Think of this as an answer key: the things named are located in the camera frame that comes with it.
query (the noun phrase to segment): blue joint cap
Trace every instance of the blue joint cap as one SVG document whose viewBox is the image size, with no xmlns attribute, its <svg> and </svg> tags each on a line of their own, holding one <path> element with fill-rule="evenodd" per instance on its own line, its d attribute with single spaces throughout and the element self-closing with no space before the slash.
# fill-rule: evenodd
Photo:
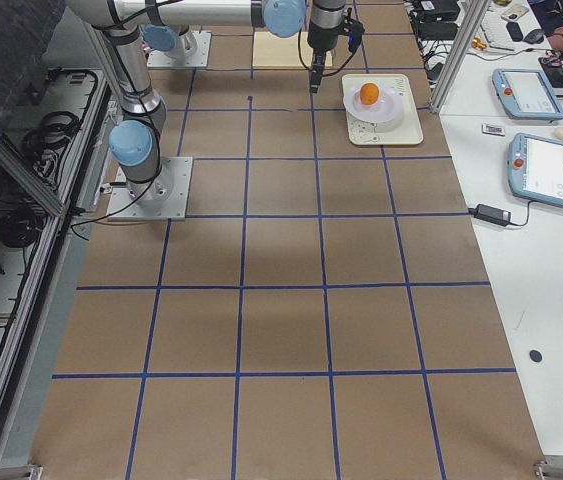
<svg viewBox="0 0 563 480">
<path fill-rule="evenodd" d="M 288 38 L 303 28 L 305 12 L 305 0 L 268 0 L 263 21 L 274 35 Z"/>
<path fill-rule="evenodd" d="M 121 165 L 136 167 L 152 152 L 152 132 L 141 122 L 125 120 L 112 129 L 108 143 Z"/>
<path fill-rule="evenodd" d="M 167 26 L 146 25 L 143 27 L 143 39 L 150 48 L 160 52 L 169 52 L 177 44 L 177 35 Z"/>
</svg>

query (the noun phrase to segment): white mounting plate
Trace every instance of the white mounting plate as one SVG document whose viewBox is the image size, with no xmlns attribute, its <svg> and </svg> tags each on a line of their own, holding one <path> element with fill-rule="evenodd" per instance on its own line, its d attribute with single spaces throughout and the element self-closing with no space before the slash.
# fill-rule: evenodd
<svg viewBox="0 0 563 480">
<path fill-rule="evenodd" d="M 402 74 L 384 75 L 344 75 L 341 79 L 343 91 L 364 83 L 376 83 L 379 88 L 394 88 L 403 97 L 403 121 L 394 130 L 377 132 L 376 124 L 363 122 L 347 111 L 348 136 L 355 145 L 418 145 L 423 141 L 423 131 L 419 123 L 417 107 L 414 103 L 408 77 Z"/>
<path fill-rule="evenodd" d="M 121 220 L 172 220 L 185 219 L 185 211 L 188 206 L 188 193 L 190 192 L 190 179 L 192 177 L 192 157 L 163 157 L 163 169 L 174 178 L 172 193 L 165 202 L 150 208 L 143 207 L 140 202 L 122 212 L 109 217 L 110 221 Z M 117 182 L 125 182 L 125 175 L 121 168 L 117 171 Z M 110 203 L 108 204 L 108 215 L 121 210 L 132 202 L 126 188 L 114 188 L 112 190 Z"/>
<path fill-rule="evenodd" d="M 148 68 L 153 70 L 183 70 L 186 68 L 206 68 L 210 58 L 210 40 L 212 33 L 201 30 L 192 32 L 197 41 L 197 51 L 181 63 L 168 57 L 165 53 L 154 51 L 148 56 Z"/>
</svg>

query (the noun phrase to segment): black round object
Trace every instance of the black round object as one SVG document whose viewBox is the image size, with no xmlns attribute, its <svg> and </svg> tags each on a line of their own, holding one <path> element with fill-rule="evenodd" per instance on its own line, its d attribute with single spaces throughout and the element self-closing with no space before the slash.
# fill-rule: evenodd
<svg viewBox="0 0 563 480">
<path fill-rule="evenodd" d="M 543 360 L 543 355 L 541 355 L 541 352 L 538 350 L 530 350 L 530 359 L 533 362 L 539 363 L 541 360 Z"/>
<path fill-rule="evenodd" d="M 43 219 L 30 207 L 19 207 L 0 219 L 0 240 L 10 248 L 24 248 L 36 242 L 43 230 Z"/>
</svg>

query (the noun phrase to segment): orange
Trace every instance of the orange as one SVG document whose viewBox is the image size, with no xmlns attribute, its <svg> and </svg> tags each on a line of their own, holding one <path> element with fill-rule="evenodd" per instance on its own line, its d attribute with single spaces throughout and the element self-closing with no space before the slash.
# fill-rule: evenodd
<svg viewBox="0 0 563 480">
<path fill-rule="evenodd" d="M 364 105 L 373 105 L 379 99 L 379 87 L 374 83 L 364 83 L 359 90 L 359 98 Z"/>
</svg>

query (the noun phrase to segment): small orange object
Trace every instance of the small orange object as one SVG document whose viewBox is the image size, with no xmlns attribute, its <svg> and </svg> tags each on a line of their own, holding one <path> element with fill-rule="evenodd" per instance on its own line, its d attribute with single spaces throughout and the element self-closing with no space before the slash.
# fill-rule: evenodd
<svg viewBox="0 0 563 480">
<path fill-rule="evenodd" d="M 364 105 L 373 105 L 379 99 L 379 87 L 374 83 L 364 83 L 359 90 L 359 99 Z"/>
</svg>

